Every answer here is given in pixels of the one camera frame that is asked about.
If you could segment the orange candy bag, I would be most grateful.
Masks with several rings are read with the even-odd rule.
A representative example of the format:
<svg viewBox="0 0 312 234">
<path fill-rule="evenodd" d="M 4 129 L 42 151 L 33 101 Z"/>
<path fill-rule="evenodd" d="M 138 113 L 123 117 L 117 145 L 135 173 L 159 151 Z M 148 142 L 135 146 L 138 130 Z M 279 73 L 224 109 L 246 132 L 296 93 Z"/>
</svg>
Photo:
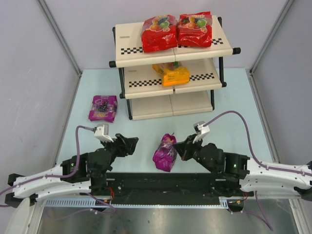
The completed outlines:
<svg viewBox="0 0 312 234">
<path fill-rule="evenodd" d="M 152 68 L 160 75 L 164 87 L 182 85 L 190 81 L 190 72 L 181 62 L 153 64 Z"/>
</svg>

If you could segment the red fruit candy bag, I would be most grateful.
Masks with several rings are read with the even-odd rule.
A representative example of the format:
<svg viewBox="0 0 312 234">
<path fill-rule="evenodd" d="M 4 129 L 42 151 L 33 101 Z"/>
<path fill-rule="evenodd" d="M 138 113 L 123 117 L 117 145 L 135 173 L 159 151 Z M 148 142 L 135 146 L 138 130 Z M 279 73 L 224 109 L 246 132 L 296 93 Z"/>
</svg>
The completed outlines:
<svg viewBox="0 0 312 234">
<path fill-rule="evenodd" d="M 145 20 L 141 30 L 143 52 L 152 53 L 177 47 L 176 25 L 177 20 L 172 15 Z"/>
<path fill-rule="evenodd" d="M 177 44 L 208 48 L 212 45 L 212 15 L 210 11 L 181 14 L 177 23 Z"/>
</svg>

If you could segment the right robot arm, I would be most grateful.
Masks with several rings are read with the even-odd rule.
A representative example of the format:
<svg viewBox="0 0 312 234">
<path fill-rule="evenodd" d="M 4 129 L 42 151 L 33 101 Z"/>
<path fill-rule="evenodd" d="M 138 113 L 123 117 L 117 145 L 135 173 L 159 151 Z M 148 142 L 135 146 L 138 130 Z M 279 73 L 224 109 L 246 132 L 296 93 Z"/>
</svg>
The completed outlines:
<svg viewBox="0 0 312 234">
<path fill-rule="evenodd" d="M 312 165 L 287 165 L 257 162 L 253 157 L 228 153 L 213 143 L 205 146 L 194 141 L 196 135 L 175 143 L 173 148 L 183 161 L 194 159 L 215 178 L 243 193 L 257 193 L 268 197 L 299 197 L 312 199 Z"/>
</svg>

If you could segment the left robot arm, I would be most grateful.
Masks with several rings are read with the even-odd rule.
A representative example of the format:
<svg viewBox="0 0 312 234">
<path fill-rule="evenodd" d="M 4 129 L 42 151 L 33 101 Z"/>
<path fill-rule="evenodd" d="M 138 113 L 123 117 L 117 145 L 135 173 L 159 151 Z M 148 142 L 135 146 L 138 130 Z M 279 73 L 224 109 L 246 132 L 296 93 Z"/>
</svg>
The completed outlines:
<svg viewBox="0 0 312 234">
<path fill-rule="evenodd" d="M 138 137 L 124 137 L 116 134 L 95 135 L 102 147 L 94 152 L 75 155 L 61 164 L 32 176 L 10 174 L 8 184 L 12 191 L 5 194 L 4 203 L 18 207 L 26 199 L 34 205 L 51 196 L 90 193 L 102 195 L 108 188 L 107 171 L 117 157 L 126 157 L 135 152 Z"/>
</svg>

